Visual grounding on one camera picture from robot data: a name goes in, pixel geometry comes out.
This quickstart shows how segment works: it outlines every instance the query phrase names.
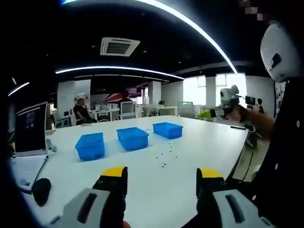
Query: laptop screen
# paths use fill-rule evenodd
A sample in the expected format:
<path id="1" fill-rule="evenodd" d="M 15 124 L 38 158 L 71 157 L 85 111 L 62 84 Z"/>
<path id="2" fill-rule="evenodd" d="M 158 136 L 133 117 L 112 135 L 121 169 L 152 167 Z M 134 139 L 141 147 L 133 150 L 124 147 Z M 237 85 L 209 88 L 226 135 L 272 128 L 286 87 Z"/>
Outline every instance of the laptop screen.
<path id="1" fill-rule="evenodd" d="M 37 104 L 16 113 L 15 150 L 24 155 L 46 153 L 46 109 L 47 103 Z"/>

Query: laptop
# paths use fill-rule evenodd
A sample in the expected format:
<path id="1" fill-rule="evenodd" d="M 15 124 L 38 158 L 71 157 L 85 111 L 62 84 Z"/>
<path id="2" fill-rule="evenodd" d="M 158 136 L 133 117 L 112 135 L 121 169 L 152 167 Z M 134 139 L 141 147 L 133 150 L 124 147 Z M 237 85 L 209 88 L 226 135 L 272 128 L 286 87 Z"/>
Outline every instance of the laptop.
<path id="1" fill-rule="evenodd" d="M 29 192 L 48 158 L 46 111 L 43 102 L 16 113 L 15 156 L 10 164 L 17 185 Z"/>

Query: man sitting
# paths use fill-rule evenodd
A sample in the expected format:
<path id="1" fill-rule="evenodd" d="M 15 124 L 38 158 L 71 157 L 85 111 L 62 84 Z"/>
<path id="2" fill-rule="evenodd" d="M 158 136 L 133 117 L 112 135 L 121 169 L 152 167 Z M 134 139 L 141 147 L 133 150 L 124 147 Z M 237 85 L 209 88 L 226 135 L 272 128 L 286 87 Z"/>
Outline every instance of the man sitting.
<path id="1" fill-rule="evenodd" d="M 76 116 L 76 125 L 96 123 L 97 120 L 90 117 L 85 101 L 83 98 L 79 98 L 77 104 L 74 106 L 74 113 Z"/>

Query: black cable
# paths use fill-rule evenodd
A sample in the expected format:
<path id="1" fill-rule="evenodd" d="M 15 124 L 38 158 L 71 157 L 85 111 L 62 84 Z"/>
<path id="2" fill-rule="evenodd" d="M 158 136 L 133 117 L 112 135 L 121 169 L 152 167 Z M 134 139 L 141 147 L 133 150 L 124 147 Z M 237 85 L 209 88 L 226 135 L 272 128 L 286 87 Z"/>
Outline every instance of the black cable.
<path id="1" fill-rule="evenodd" d="M 249 162 L 249 165 L 248 165 L 247 171 L 246 171 L 246 173 L 245 173 L 245 176 L 244 176 L 244 178 L 242 179 L 242 182 L 244 182 L 244 179 L 245 179 L 245 177 L 247 176 L 247 173 L 248 173 L 248 171 L 249 171 L 249 167 L 250 167 L 250 165 L 251 165 L 252 158 L 253 158 L 253 152 L 254 152 L 254 151 L 252 151 L 251 158 L 250 158 L 250 162 Z"/>

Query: office floor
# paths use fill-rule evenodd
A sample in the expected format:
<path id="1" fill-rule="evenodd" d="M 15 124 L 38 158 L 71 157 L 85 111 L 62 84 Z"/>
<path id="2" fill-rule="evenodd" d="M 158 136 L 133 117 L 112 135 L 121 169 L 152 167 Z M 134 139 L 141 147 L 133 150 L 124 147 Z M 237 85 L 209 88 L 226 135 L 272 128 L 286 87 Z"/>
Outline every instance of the office floor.
<path id="1" fill-rule="evenodd" d="M 251 174 L 253 173 L 253 170 L 257 165 L 262 164 L 266 156 L 268 147 L 269 147 L 269 140 L 261 140 L 261 139 L 257 140 L 256 149 L 252 149 L 245 145 L 241 153 L 239 162 L 237 164 L 237 168 L 234 172 L 233 178 L 238 180 L 242 180 L 244 178 L 250 162 L 251 154 L 253 152 L 254 154 L 253 154 L 252 162 L 250 164 L 248 173 L 244 179 L 244 181 L 251 182 Z"/>

